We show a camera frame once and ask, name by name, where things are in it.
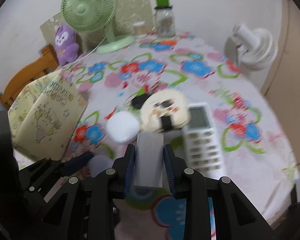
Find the green cup on jar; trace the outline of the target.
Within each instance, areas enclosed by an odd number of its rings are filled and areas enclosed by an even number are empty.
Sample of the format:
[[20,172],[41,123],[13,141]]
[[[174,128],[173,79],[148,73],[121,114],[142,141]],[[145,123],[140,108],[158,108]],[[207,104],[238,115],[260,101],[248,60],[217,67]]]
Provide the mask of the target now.
[[156,0],[156,8],[169,8],[170,0]]

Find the black car key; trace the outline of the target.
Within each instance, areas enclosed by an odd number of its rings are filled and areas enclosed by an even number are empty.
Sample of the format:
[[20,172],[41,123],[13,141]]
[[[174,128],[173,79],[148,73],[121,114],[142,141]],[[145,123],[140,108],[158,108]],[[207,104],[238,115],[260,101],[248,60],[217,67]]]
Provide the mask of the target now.
[[149,92],[142,92],[137,94],[134,98],[131,100],[131,105],[134,109],[141,109],[143,104],[146,102],[146,100],[153,94],[153,91]]

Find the white remote control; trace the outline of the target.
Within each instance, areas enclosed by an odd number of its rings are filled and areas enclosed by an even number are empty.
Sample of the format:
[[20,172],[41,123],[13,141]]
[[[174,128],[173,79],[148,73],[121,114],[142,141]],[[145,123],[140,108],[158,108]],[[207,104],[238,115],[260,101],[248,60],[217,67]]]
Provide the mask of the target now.
[[190,121],[181,130],[187,166],[207,178],[226,176],[221,144],[207,103],[189,104]]

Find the white power adapter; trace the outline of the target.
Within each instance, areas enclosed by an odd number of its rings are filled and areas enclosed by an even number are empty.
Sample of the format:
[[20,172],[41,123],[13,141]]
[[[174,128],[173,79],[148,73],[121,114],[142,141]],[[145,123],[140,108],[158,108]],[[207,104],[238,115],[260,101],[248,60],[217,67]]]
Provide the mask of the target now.
[[135,187],[162,188],[163,148],[164,136],[161,133],[139,133],[133,172],[133,185]]

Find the floral tablecloth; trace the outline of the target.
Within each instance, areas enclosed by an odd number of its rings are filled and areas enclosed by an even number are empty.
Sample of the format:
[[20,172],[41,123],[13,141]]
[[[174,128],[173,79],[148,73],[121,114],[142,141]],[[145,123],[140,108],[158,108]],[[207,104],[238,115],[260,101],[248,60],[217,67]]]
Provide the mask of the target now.
[[292,147],[270,106],[222,53],[189,33],[154,34],[122,50],[91,54],[60,68],[87,101],[63,159],[85,151],[121,157],[126,144],[111,140],[107,121],[117,112],[138,117],[131,100],[142,92],[175,89],[189,103],[206,102],[228,176],[273,223],[299,178]]

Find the lavender round case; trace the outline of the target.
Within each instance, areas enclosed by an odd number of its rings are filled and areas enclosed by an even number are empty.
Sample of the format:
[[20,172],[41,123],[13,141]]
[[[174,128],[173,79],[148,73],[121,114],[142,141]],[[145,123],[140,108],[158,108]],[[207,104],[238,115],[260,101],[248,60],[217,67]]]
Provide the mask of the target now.
[[112,167],[114,161],[105,155],[96,155],[88,162],[91,178]]

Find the purple plush rabbit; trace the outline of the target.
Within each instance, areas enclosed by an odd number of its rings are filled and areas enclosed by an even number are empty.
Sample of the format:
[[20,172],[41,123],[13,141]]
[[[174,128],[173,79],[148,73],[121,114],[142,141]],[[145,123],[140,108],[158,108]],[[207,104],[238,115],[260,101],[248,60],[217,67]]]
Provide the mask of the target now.
[[55,52],[60,66],[78,58],[77,33],[66,24],[61,24],[55,34]]

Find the beige door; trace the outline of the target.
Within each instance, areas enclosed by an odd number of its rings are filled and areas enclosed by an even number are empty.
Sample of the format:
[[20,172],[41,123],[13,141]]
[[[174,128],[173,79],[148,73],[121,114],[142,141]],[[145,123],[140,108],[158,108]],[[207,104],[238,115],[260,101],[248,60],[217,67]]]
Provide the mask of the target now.
[[288,137],[300,169],[300,10],[293,0],[282,0],[278,46],[262,94]]

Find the glass mason jar mug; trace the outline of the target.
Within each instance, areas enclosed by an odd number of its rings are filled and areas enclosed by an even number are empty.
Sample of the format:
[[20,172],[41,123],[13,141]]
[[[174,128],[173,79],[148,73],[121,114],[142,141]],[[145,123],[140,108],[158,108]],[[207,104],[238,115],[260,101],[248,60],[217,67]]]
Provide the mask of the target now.
[[154,8],[156,30],[160,37],[174,37],[176,35],[172,8],[172,6],[156,6]]

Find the wooden chair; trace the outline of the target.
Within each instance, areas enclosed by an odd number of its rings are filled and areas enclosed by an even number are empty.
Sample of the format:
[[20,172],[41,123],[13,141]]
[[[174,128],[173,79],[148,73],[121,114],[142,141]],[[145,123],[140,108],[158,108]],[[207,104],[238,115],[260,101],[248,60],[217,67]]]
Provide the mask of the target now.
[[40,77],[53,72],[59,66],[55,50],[48,44],[40,50],[41,57],[21,69],[7,84],[0,94],[0,103],[8,110],[23,88]]

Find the green desk fan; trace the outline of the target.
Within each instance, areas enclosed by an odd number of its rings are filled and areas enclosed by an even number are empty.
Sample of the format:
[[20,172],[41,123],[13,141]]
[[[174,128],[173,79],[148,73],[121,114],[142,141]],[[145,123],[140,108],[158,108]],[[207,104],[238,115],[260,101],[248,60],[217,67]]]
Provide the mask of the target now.
[[93,49],[98,54],[118,51],[135,42],[133,35],[116,36],[114,17],[117,0],[62,0],[61,13],[69,27],[78,33],[104,31],[105,37]]

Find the white earbuds case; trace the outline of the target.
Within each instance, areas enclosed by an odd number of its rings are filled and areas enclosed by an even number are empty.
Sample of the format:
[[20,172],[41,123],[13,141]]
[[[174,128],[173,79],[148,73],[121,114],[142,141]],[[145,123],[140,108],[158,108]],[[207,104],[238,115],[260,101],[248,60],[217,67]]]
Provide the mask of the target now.
[[106,123],[107,135],[118,144],[135,139],[139,130],[138,119],[126,111],[115,113]]

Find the cotton swab container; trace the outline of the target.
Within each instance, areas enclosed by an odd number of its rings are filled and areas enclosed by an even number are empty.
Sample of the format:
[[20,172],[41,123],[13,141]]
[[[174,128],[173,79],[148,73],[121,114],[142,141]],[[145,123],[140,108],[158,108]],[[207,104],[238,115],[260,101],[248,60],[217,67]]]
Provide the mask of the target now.
[[134,22],[132,26],[136,38],[144,38],[147,36],[148,30],[145,21]]

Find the beige patterned cardboard panel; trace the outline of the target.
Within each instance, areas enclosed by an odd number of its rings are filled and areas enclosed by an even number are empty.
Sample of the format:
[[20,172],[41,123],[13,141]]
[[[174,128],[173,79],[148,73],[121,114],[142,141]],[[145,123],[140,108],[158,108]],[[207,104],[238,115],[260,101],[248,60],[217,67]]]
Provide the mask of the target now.
[[[113,28],[116,36],[134,33],[133,23],[145,22],[147,31],[154,29],[153,6],[151,0],[117,0],[117,9]],[[59,12],[40,26],[43,38],[47,44],[55,43],[55,33],[59,25],[63,24],[63,16]],[[104,38],[103,30],[92,33],[78,33],[77,43],[79,50],[86,52],[94,49]]]

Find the white standing fan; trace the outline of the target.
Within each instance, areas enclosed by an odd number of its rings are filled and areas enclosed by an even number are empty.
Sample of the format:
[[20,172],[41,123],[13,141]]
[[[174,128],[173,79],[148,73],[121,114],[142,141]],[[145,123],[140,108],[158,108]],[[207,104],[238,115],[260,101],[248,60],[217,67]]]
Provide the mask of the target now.
[[250,29],[236,23],[224,45],[226,57],[243,72],[260,72],[271,67],[278,54],[278,45],[268,29]]

